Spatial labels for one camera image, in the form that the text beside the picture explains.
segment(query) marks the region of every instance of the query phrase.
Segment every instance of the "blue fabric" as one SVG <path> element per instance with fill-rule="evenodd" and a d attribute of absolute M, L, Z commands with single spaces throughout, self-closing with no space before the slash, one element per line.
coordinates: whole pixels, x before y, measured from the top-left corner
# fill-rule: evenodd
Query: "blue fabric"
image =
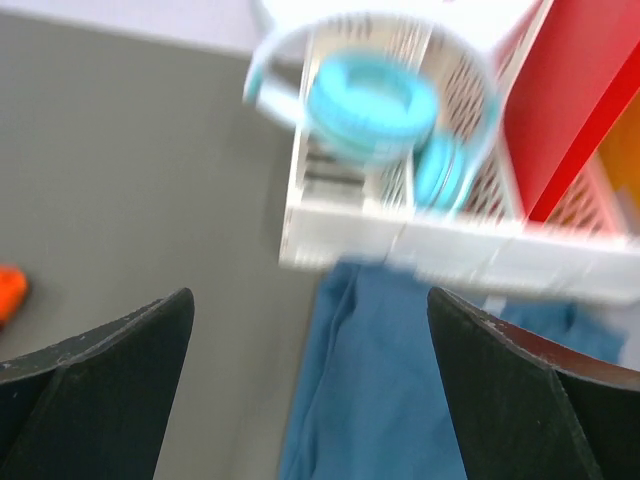
<path fill-rule="evenodd" d="M 320 286 L 289 418 L 281 480 L 466 478 L 427 323 L 429 287 L 341 263 Z M 570 304 L 503 317 L 617 362 L 623 339 Z"/>

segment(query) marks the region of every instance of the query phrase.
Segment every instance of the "headphone ear cup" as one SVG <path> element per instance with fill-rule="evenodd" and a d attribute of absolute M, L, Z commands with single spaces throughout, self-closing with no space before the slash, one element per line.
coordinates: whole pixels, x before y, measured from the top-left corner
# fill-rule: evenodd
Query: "headphone ear cup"
<path fill-rule="evenodd" d="M 380 94 L 372 86 L 395 93 Z M 346 146 L 363 157 L 374 157 L 372 163 L 385 159 L 388 163 L 410 152 L 431 131 L 438 96 L 427 81 L 399 64 L 379 55 L 350 52 L 321 65 L 307 109 L 312 128 L 335 143 L 336 150 Z"/>
<path fill-rule="evenodd" d="M 453 135 L 434 133 L 416 162 L 416 205 L 437 210 L 451 208 L 462 188 L 466 160 L 464 145 Z"/>

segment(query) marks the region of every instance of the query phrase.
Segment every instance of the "white storage basket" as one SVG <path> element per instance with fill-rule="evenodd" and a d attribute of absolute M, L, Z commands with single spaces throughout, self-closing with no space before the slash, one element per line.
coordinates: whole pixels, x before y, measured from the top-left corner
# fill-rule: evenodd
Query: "white storage basket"
<path fill-rule="evenodd" d="M 500 65 L 509 91 L 552 0 Z M 440 90 L 439 122 L 468 137 L 479 116 L 479 89 L 468 62 L 445 38 L 418 24 L 354 17 L 329 24 L 309 41 L 301 95 L 318 66 L 345 46 L 387 51 L 422 69 Z M 322 146 L 295 134 L 280 249 L 283 265 L 319 269 L 343 256 L 384 260 L 455 288 L 629 303 L 640 298 L 640 249 L 623 235 L 611 191 L 593 159 L 550 221 L 524 221 L 504 139 L 480 171 L 465 212 L 417 211 L 413 159 L 383 173 L 335 164 Z"/>

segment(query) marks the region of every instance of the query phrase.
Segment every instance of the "red storage bin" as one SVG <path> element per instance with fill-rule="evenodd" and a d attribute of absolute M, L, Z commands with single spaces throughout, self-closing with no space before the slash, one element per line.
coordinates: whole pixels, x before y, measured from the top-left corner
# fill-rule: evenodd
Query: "red storage bin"
<path fill-rule="evenodd" d="M 640 0 L 553 3 L 509 97 L 525 215 L 545 221 L 640 87 Z"/>

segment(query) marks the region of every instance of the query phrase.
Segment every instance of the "perforated basket side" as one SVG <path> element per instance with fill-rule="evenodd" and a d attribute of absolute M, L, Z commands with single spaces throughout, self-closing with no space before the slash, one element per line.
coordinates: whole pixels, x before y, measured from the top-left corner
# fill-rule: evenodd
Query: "perforated basket side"
<path fill-rule="evenodd" d="M 498 66 L 498 86 L 505 99 L 508 98 L 552 4 L 553 0 L 540 2 L 531 22 L 524 28 L 522 35 L 515 39 L 511 52 L 507 52 Z M 498 144 L 485 165 L 478 172 L 465 210 L 467 213 L 486 217 L 492 221 L 499 221 L 502 218 L 524 218 L 509 149 L 503 133 L 500 134 Z"/>
<path fill-rule="evenodd" d="M 619 234 L 626 231 L 597 153 L 569 186 L 546 224 L 582 234 Z"/>
<path fill-rule="evenodd" d="M 481 76 L 460 49 L 435 33 L 431 36 L 422 71 L 440 93 L 438 128 L 449 129 L 467 141 L 479 127 L 484 112 Z M 523 217 L 511 161 L 503 142 L 501 136 L 478 172 L 464 209 L 491 222 Z"/>

